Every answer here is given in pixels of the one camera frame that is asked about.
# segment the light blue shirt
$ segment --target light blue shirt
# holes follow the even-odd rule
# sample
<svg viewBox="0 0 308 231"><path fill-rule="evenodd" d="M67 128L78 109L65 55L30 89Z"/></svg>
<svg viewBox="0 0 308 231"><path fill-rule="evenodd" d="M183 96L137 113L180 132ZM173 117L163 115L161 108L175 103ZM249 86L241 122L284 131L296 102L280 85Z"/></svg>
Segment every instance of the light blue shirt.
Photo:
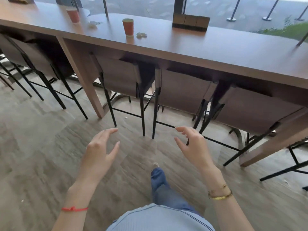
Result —
<svg viewBox="0 0 308 231"><path fill-rule="evenodd" d="M203 217L150 204L123 214L107 231L215 231Z"/></svg>

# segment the red string bracelet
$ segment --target red string bracelet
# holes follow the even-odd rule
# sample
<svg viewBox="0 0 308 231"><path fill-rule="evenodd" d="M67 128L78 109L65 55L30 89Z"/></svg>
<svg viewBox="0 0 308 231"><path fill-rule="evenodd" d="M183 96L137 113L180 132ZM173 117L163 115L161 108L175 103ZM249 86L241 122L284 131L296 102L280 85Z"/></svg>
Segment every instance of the red string bracelet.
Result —
<svg viewBox="0 0 308 231"><path fill-rule="evenodd" d="M82 212L88 210L88 208L76 209L75 206L73 206L71 208L61 208L61 210L65 212Z"/></svg>

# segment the wooden table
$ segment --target wooden table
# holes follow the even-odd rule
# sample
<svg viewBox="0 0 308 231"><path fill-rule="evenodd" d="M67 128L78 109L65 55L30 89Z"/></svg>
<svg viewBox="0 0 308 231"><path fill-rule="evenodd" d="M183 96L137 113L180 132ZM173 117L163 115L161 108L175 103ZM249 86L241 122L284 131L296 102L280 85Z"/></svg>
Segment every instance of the wooden table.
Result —
<svg viewBox="0 0 308 231"><path fill-rule="evenodd" d="M92 82L98 77L87 51L76 42L142 54L308 89L308 44L295 47L296 40L250 32L209 27L206 33L172 28L172 22L124 14L87 17L72 24L64 6L40 3L21 5L0 0L0 25L56 36L83 86L96 114L105 114ZM134 31L147 38L126 38L122 19L134 19ZM89 21L101 22L95 29ZM293 142L308 136L308 115L283 125L276 137L244 154L248 166Z"/></svg>

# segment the grass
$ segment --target grass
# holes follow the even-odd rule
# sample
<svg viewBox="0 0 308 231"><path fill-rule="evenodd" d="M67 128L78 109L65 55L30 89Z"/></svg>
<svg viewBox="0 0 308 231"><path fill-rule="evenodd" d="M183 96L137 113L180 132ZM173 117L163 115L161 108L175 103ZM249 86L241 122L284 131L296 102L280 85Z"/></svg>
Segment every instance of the grass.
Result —
<svg viewBox="0 0 308 231"><path fill-rule="evenodd" d="M308 22L292 24L284 27L283 29L265 29L256 31L255 33L272 35L272 36L282 36L286 38L291 38L295 40L301 40L308 31Z"/></svg>

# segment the hand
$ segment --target hand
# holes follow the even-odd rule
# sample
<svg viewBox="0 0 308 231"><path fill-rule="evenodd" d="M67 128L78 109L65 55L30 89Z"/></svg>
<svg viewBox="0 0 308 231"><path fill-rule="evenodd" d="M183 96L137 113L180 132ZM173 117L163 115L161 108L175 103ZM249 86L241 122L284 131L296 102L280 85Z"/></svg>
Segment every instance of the hand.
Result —
<svg viewBox="0 0 308 231"><path fill-rule="evenodd" d="M98 184L111 167L120 148L117 142L113 150L107 155L106 144L110 134L117 132L117 128L111 128L99 132L88 144L76 181Z"/></svg>
<svg viewBox="0 0 308 231"><path fill-rule="evenodd" d="M178 132L182 132L189 139L189 145L186 146L178 137L174 137L177 145L183 152L184 156L199 171L214 166L212 157L209 153L208 145L202 135L191 127L176 127Z"/></svg>

